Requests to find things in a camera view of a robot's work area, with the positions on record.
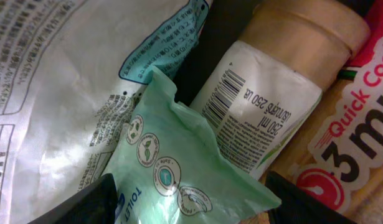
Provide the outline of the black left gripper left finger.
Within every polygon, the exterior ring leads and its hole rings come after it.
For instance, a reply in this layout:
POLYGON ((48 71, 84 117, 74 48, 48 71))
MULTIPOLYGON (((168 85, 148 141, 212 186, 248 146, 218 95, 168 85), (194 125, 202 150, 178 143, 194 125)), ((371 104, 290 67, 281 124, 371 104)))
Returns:
POLYGON ((105 174, 30 224, 113 224, 117 200, 113 175, 105 174))

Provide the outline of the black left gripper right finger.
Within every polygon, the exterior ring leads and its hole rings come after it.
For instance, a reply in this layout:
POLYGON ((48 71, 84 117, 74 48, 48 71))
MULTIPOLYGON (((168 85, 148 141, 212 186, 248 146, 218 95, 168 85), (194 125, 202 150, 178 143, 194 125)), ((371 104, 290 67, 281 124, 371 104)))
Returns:
POLYGON ((279 207, 268 211, 270 224, 356 224, 274 171, 267 174, 265 186, 281 199, 279 207))

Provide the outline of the red spaghetti packet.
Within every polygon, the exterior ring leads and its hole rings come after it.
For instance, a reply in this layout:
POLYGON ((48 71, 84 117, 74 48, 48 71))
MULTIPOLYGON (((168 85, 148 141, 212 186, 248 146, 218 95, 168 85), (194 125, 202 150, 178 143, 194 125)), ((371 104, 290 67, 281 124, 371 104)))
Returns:
POLYGON ((270 167, 355 223, 383 223, 383 1, 370 34, 270 167))

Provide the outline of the mint green wet wipes pack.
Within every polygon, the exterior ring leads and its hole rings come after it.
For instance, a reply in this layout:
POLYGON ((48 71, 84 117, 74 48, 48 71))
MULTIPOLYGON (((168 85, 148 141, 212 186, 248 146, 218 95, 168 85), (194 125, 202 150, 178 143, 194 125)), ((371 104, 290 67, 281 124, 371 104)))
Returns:
POLYGON ((196 111, 176 103, 158 68, 106 166, 115 181, 117 223, 238 223, 281 200, 225 160, 196 111))

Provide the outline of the white tube with beige cap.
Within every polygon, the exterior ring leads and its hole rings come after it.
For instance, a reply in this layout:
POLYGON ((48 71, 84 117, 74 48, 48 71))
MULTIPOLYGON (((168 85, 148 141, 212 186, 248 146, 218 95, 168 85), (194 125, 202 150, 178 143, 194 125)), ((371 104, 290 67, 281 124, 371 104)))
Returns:
POLYGON ((254 179, 368 39, 372 1, 260 3, 193 99, 222 156, 254 179))

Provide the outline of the white blue printed bag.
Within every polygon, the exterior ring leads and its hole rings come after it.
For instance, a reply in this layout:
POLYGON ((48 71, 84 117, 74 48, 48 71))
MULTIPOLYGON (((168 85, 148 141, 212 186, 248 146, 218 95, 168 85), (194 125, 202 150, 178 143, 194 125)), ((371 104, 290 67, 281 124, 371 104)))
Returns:
POLYGON ((101 176, 158 67, 173 78, 207 0, 0 0, 0 223, 101 176))

